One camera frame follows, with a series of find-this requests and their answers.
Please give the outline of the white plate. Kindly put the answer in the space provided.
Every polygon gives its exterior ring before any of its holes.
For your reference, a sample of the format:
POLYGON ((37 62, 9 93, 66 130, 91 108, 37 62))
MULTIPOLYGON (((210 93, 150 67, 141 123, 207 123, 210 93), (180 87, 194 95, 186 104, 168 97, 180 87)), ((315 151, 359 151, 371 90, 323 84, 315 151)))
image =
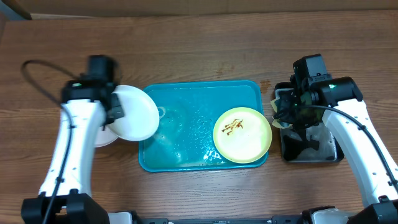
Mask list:
POLYGON ((113 91, 119 100, 123 116, 118 109, 113 123, 107 127, 117 137, 128 141, 149 139, 159 127, 159 112, 152 98, 141 89, 130 85, 118 85, 113 91))
POLYGON ((100 127, 95 138, 95 148, 107 146, 117 139, 118 136, 108 126, 100 127))

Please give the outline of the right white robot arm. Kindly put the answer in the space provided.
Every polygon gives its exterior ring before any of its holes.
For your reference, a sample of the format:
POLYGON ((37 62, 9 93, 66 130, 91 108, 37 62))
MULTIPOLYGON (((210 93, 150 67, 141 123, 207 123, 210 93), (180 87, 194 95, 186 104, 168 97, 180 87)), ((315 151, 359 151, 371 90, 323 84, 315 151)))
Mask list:
POLYGON ((397 223, 397 164, 374 128, 352 78, 304 78, 275 86, 275 124, 307 129, 323 123, 340 146, 360 189, 364 209, 303 211, 304 223, 397 223))

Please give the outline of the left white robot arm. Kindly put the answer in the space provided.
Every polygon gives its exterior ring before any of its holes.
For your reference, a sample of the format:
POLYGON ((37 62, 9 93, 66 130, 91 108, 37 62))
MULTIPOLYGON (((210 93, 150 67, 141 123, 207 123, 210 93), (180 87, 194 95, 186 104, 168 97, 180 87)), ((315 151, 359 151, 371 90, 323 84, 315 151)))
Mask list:
POLYGON ((25 223, 110 223, 91 198, 91 169, 100 128, 121 105, 115 82, 71 80, 61 90, 60 129, 53 158, 36 198, 25 199, 25 223))

